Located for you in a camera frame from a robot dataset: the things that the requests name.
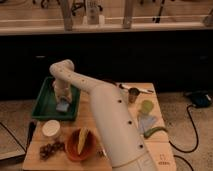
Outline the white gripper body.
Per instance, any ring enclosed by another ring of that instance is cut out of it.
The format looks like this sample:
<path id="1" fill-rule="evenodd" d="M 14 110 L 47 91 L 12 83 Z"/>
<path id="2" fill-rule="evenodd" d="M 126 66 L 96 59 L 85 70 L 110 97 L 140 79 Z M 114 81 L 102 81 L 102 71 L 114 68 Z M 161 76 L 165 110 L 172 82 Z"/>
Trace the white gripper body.
<path id="1" fill-rule="evenodd" d="M 59 103 L 61 100 L 66 100 L 68 103 L 72 102 L 72 92 L 69 84 L 61 84 L 57 80 L 54 80 L 52 83 L 52 87 L 57 103 Z"/>

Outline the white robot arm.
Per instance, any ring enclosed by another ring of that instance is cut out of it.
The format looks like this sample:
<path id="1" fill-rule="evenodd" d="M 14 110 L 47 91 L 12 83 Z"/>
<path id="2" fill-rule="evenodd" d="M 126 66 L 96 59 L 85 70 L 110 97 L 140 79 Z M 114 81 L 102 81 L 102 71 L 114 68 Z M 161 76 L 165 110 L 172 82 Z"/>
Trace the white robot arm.
<path id="1" fill-rule="evenodd" d="M 54 63 L 49 70 L 59 89 L 71 84 L 89 94 L 93 118 L 112 171 L 158 171 L 118 87 L 76 73 L 71 60 Z"/>

